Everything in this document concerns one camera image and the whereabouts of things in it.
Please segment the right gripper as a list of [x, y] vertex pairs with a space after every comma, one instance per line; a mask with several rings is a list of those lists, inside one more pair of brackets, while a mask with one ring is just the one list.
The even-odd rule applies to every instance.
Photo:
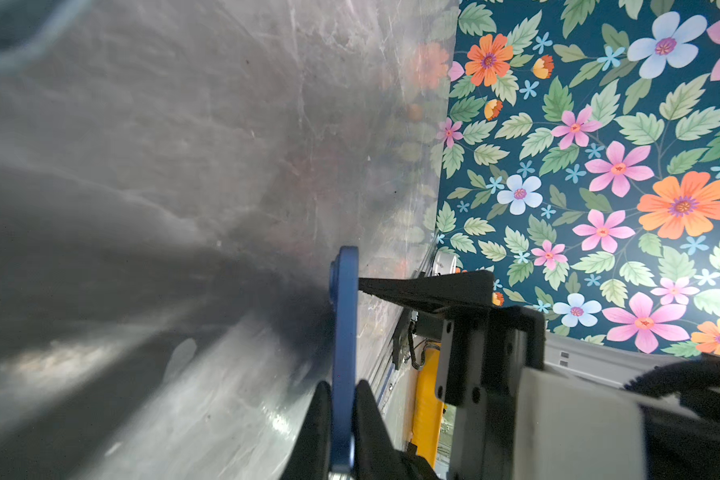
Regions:
[[521, 372], [544, 367], [543, 315], [495, 306], [493, 285], [484, 270], [359, 281], [362, 292], [440, 323], [435, 395], [456, 409], [451, 479], [512, 478]]

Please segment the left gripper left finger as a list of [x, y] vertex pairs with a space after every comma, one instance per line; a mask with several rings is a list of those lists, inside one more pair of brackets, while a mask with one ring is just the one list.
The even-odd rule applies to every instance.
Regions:
[[331, 430], [331, 387], [320, 381], [280, 479], [326, 480], [331, 465]]

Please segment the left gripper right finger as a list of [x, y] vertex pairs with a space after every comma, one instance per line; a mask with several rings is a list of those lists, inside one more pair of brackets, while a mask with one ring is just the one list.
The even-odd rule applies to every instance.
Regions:
[[423, 457], [394, 448], [366, 380], [361, 380], [355, 389], [352, 427], [355, 479], [438, 479]]

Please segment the black phone front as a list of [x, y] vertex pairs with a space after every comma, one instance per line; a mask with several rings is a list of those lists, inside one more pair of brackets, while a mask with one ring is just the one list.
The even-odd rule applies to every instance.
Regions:
[[332, 367], [331, 470], [354, 467], [352, 430], [356, 386], [359, 250], [342, 246], [330, 266], [329, 298], [335, 315]]

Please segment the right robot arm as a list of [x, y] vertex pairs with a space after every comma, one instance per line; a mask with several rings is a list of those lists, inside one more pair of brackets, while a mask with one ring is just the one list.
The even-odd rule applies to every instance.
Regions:
[[456, 410], [452, 479], [720, 479], [720, 359], [629, 380], [577, 372], [544, 316], [493, 304], [486, 271], [363, 278], [442, 328], [436, 397]]

